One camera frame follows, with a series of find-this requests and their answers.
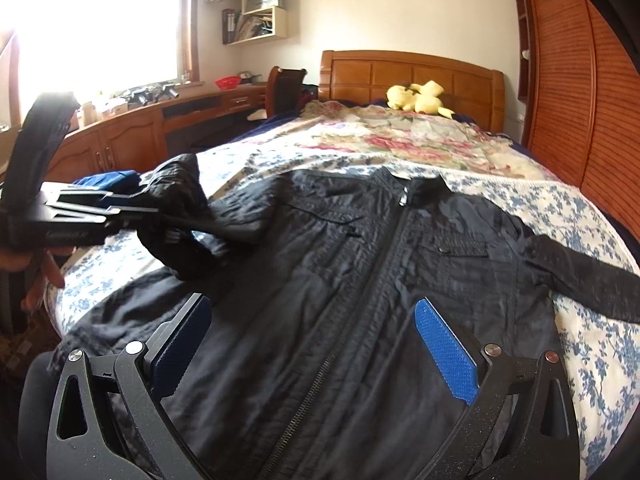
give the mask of pocket flap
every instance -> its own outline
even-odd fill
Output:
[[[486,243],[463,235],[425,235],[421,244],[442,256],[488,256]]]
[[[305,211],[322,220],[336,224],[348,224],[349,222],[362,218],[362,215],[358,215],[354,212],[336,209],[335,207],[327,206],[321,202],[315,202],[313,200],[307,200],[296,196],[290,197],[286,201],[286,204],[294,209],[300,209],[300,211]]]

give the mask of jacket zipper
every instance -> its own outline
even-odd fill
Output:
[[[400,205],[401,208],[400,209],[394,208],[394,217],[392,221],[389,223],[390,227],[392,228],[389,228],[385,234],[385,241],[382,246],[382,249],[380,249],[380,257],[376,259],[376,265],[374,266],[373,272],[371,273],[364,288],[362,289],[362,295],[360,297],[360,300],[358,301],[356,308],[353,309],[353,312],[349,316],[347,325],[342,330],[342,333],[340,334],[338,341],[335,343],[334,348],[331,350],[329,355],[324,359],[324,362],[322,363],[320,370],[316,374],[316,378],[314,379],[314,382],[311,384],[309,391],[306,393],[305,398],[302,400],[302,403],[298,407],[298,410],[294,414],[293,418],[289,421],[289,424],[287,424],[287,427],[285,428],[284,432],[280,435],[280,438],[278,439],[275,446],[273,447],[271,454],[269,455],[267,460],[264,462],[264,465],[258,472],[258,475],[256,476],[255,480],[267,480],[274,473],[284,451],[289,445],[291,439],[295,436],[296,431],[300,427],[300,424],[302,424],[306,414],[313,406],[313,403],[316,400],[318,393],[322,389],[322,386],[324,385],[326,378],[331,372],[331,369],[334,366],[336,359],[342,352],[342,348],[344,347],[345,343],[349,339],[351,332],[355,328],[357,320],[359,318],[360,311],[362,310],[362,307],[365,304],[367,304],[367,302],[369,301],[370,290],[372,286],[376,283],[376,278],[378,277],[380,268],[387,260],[390,249],[394,245],[394,241],[396,240],[396,235],[398,234],[398,231],[399,231],[398,228],[401,227],[401,225],[404,223],[404,216],[405,216],[404,213],[406,211],[404,209],[404,206],[406,205],[408,200],[408,193],[409,191],[405,187],[402,191],[402,195],[400,196],[400,199],[398,200],[398,204]]]

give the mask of black clamp device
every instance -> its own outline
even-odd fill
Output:
[[[0,246],[36,255],[25,272],[0,272],[0,334],[7,337],[27,327],[20,302],[35,278],[42,248],[102,245],[122,229],[139,227],[208,231],[201,222],[134,205],[128,195],[44,182],[78,106],[71,93],[40,95],[24,120],[0,184]]]
[[[69,354],[49,426],[49,480],[156,478],[132,462],[113,421],[106,399],[109,392],[122,395],[130,420],[163,479],[210,479],[159,403],[175,391],[210,325],[210,309],[206,297],[194,294],[174,320],[162,324],[146,344],[131,342],[113,356],[87,357],[81,349]],[[452,394],[463,392],[461,397],[469,403],[418,480],[579,478],[575,414],[557,354],[513,358],[498,345],[482,346],[468,330],[446,320],[428,300],[418,302],[416,319],[420,334],[429,337],[431,355]],[[466,376],[462,387],[460,381],[454,384],[457,379],[450,375],[451,357],[456,354],[450,344],[458,346],[463,359],[472,364],[454,365],[458,375]],[[493,463],[470,474],[505,399],[513,394],[519,395],[516,409]]]

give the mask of finger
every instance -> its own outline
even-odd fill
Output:
[[[47,284],[47,280],[42,274],[31,285],[30,290],[27,292],[27,297],[24,298],[25,305],[23,309],[27,312],[35,312],[42,304],[42,297],[44,296],[44,288]]]
[[[0,248],[0,269],[19,272],[29,266],[31,253],[16,253],[11,249]]]
[[[49,279],[52,285],[57,288],[65,288],[65,277],[62,275],[62,271],[48,250],[44,251],[40,269],[42,270],[42,274]]]
[[[75,247],[52,247],[49,248],[49,251],[54,256],[71,256],[76,252]]]

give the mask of cabinet door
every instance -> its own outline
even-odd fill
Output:
[[[156,153],[156,128],[153,112],[138,112],[114,120],[100,136],[104,158],[110,171],[155,168],[161,161]]]
[[[640,75],[589,3],[596,48],[596,115],[580,190],[640,240]]]
[[[100,152],[100,131],[67,137],[53,156],[45,180],[70,183],[78,178],[106,170]]]
[[[536,93],[529,149],[569,184],[580,186],[594,117],[593,34],[586,0],[531,0]]]

